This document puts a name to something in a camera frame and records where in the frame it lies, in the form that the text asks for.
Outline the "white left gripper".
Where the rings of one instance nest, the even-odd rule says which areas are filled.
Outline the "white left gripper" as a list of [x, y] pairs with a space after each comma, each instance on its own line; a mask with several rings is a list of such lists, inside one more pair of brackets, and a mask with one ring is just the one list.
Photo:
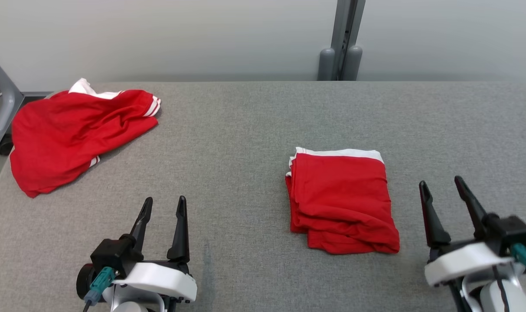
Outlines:
[[[132, 227], [130, 235], [134, 237], [134, 250], [141, 253], [144, 244], [146, 227], [152, 213], [153, 198], [147, 197]], [[176, 211], [176, 227], [171, 247], [167, 251], [167, 259], [174, 263], [188, 263], [189, 234], [187, 217], [187, 199], [180, 196]], [[198, 287], [195, 279], [180, 270], [168, 268], [156, 263], [137, 263], [124, 279], [116, 279], [110, 292], [116, 293], [120, 285], [126, 289], [138, 289], [164, 296], [196, 301]]]

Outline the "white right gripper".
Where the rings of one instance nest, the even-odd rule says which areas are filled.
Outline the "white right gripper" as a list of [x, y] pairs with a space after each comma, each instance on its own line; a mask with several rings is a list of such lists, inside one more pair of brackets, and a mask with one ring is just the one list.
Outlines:
[[[456, 175], [454, 182], [458, 194], [465, 202], [471, 217], [474, 227], [474, 238], [477, 241], [484, 240], [488, 233], [485, 225], [487, 212], [461, 176]], [[433, 206], [433, 197], [424, 180], [419, 183], [419, 195], [421, 196], [427, 246], [432, 249], [431, 258], [433, 258], [424, 267], [425, 280], [429, 286], [437, 286], [456, 278], [491, 269], [493, 266], [512, 264], [514, 262], [510, 257], [497, 255], [483, 242], [472, 243], [457, 250], [442, 253], [439, 247], [449, 245], [451, 236], [445, 231], [438, 218]]]

